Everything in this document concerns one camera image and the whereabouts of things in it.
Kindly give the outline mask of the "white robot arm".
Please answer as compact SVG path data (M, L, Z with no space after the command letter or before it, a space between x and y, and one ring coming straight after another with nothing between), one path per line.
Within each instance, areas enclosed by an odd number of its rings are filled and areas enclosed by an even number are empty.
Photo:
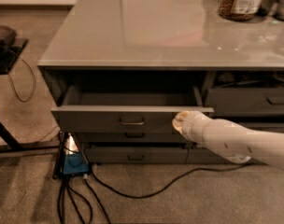
M251 158L284 170L284 133L255 131L226 119L211 119L199 111L183 111L173 127L187 140L233 163Z

